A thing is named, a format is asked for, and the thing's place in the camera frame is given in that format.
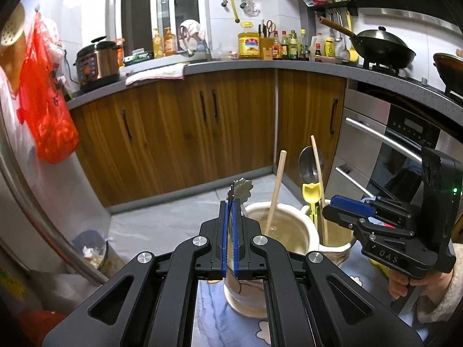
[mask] colander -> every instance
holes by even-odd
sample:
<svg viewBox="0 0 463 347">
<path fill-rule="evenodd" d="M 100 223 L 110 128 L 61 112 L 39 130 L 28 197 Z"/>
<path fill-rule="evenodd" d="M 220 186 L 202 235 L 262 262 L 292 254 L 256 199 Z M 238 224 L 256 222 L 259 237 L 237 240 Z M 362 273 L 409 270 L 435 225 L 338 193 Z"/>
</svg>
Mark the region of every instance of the colander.
<svg viewBox="0 0 463 347">
<path fill-rule="evenodd" d="M 0 33 L 0 47 L 9 47 L 16 43 L 24 31 L 24 18 L 24 6 L 19 3 Z"/>
</svg>

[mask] tile floor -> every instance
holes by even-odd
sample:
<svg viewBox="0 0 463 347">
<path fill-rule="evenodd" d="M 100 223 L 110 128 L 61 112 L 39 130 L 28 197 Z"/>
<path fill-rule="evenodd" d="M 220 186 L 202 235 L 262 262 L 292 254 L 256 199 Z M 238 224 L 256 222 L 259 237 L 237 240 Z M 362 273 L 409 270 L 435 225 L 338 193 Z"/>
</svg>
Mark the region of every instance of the tile floor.
<svg viewBox="0 0 463 347">
<path fill-rule="evenodd" d="M 273 174 L 254 179 L 252 183 L 254 188 L 245 205 L 272 199 L 275 184 Z M 217 217 L 220 201 L 226 199 L 228 189 L 220 188 L 166 204 L 113 215 L 109 229 L 110 244 L 126 261 L 145 250 L 155 255 L 171 252 L 182 241 L 197 235 L 202 222 Z M 283 184 L 278 201 L 296 208 L 302 207 Z"/>
</svg>

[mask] scissors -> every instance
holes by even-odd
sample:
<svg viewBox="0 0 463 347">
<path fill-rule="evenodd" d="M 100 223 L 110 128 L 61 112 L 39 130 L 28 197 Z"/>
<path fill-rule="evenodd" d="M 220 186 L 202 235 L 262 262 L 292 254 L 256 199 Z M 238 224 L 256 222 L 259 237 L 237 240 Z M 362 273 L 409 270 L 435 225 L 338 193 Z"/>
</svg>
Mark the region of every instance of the scissors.
<svg viewBox="0 0 463 347">
<path fill-rule="evenodd" d="M 272 20 L 267 21 L 267 36 L 270 38 L 270 34 L 272 34 L 276 30 L 276 25 L 272 22 Z"/>
</svg>

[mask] oven handle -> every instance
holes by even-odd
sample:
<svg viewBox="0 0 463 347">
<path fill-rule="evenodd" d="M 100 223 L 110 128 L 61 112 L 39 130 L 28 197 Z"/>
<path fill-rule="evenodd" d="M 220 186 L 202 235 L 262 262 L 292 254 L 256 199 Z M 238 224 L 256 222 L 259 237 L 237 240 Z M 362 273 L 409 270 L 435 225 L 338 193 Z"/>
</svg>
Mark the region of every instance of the oven handle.
<svg viewBox="0 0 463 347">
<path fill-rule="evenodd" d="M 388 146 L 391 146 L 394 150 L 397 150 L 399 153 L 406 156 L 407 158 L 417 162 L 418 164 L 421 164 L 420 156 L 408 150 L 405 146 L 402 146 L 398 142 L 391 140 L 389 137 L 386 137 L 385 135 L 378 133 L 376 130 L 370 127 L 367 127 L 365 124 L 362 124 L 359 121 L 353 120 L 350 117 L 346 117 L 346 123 L 348 123 L 350 126 L 353 126 L 361 130 L 364 133 L 371 135 L 372 137 L 377 138 L 378 140 L 380 140 L 381 142 L 385 143 Z"/>
<path fill-rule="evenodd" d="M 335 168 L 341 175 L 343 175 L 346 179 L 348 179 L 351 183 L 353 183 L 358 189 L 360 189 L 364 194 L 368 197 L 374 197 L 374 194 L 366 190 L 362 185 L 357 183 L 352 177 L 350 177 L 346 172 L 344 172 L 341 167 Z"/>
</svg>

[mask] sleeve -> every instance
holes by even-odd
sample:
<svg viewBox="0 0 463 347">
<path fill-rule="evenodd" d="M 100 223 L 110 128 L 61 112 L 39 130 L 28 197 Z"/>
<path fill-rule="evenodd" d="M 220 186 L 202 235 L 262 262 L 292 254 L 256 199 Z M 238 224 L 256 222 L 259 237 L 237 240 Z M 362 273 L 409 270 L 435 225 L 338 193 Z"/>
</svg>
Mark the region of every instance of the sleeve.
<svg viewBox="0 0 463 347">
<path fill-rule="evenodd" d="M 418 299 L 417 317 L 421 323 L 448 321 L 463 296 L 463 244 L 453 244 L 457 261 L 453 267 L 453 277 L 449 289 L 436 307 L 427 296 Z"/>
</svg>

